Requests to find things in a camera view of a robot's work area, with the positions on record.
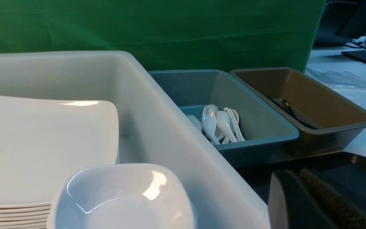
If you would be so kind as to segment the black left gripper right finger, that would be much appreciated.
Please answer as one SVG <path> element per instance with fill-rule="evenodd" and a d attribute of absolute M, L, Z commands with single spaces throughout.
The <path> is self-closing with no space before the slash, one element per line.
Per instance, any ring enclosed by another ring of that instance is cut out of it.
<path fill-rule="evenodd" d="M 339 229 L 366 229 L 366 198 L 314 169 L 301 169 L 299 177 L 318 206 Z"/>

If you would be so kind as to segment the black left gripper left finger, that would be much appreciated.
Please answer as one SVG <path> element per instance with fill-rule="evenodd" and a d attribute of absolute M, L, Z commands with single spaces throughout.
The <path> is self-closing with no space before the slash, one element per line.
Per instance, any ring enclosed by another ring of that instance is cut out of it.
<path fill-rule="evenodd" d="M 272 229 L 337 229 L 299 177 L 287 170 L 272 173 L 268 214 Z"/>

